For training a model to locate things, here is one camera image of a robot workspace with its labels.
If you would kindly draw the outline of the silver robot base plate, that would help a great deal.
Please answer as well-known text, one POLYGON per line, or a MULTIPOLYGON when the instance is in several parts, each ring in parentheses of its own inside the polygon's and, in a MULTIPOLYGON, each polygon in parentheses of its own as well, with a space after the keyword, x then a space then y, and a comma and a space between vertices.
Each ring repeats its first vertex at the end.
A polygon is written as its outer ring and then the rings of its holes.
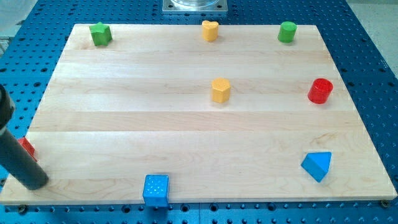
POLYGON ((178 12, 227 12, 227 0, 161 0, 162 11, 178 12))

